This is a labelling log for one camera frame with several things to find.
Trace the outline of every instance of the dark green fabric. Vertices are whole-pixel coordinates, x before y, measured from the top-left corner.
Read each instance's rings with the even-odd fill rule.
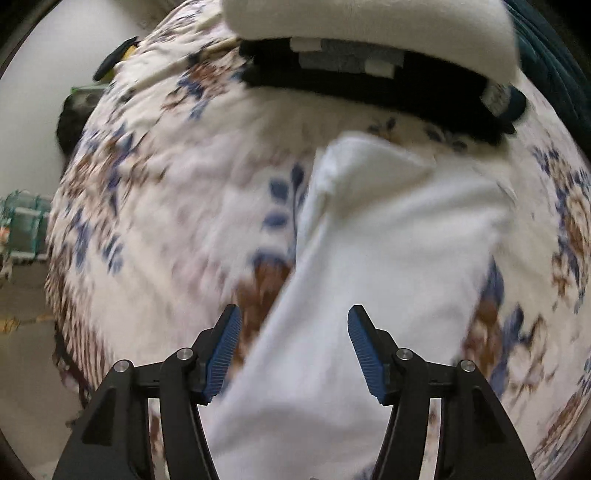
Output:
[[[521,68],[591,158],[591,83],[546,19],[526,0],[505,0],[513,17]]]

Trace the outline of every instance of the white wall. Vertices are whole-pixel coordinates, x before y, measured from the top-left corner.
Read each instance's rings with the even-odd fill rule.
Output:
[[[70,88],[91,84],[102,60],[160,14],[149,0],[63,0],[41,20],[0,79],[0,197],[56,191],[55,130]]]

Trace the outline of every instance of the floral bedspread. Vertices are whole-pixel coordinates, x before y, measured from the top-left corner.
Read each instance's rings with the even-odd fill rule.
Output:
[[[491,259],[457,350],[489,378],[538,478],[552,478],[588,425],[591,390],[589,167],[552,108],[522,76],[530,107],[517,134],[493,148],[373,106],[247,89],[235,48],[128,94],[231,36],[216,0],[186,2],[119,64],[86,125],[48,237],[64,376],[77,372],[91,393],[119,358],[141,365],[190,345],[227,303],[243,313],[239,374],[294,268],[315,151],[343,131],[435,158],[506,158],[517,224]]]

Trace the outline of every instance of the floor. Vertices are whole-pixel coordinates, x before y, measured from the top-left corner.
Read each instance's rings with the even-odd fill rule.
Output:
[[[15,267],[14,283],[0,289],[0,319],[29,320],[47,312],[44,268]],[[51,361],[53,322],[23,324],[0,335],[0,429],[21,462],[38,479],[53,474],[80,410]]]

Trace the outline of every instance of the white cloth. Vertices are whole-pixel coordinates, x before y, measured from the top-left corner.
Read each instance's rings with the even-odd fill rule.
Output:
[[[512,218],[473,166],[365,134],[317,154],[295,273],[243,371],[202,410],[220,479],[345,480],[375,461],[390,409],[368,391],[347,313],[364,305],[425,360],[457,355]]]
[[[502,0],[223,0],[226,22],[247,40],[304,37],[412,50],[515,79],[517,40]]]

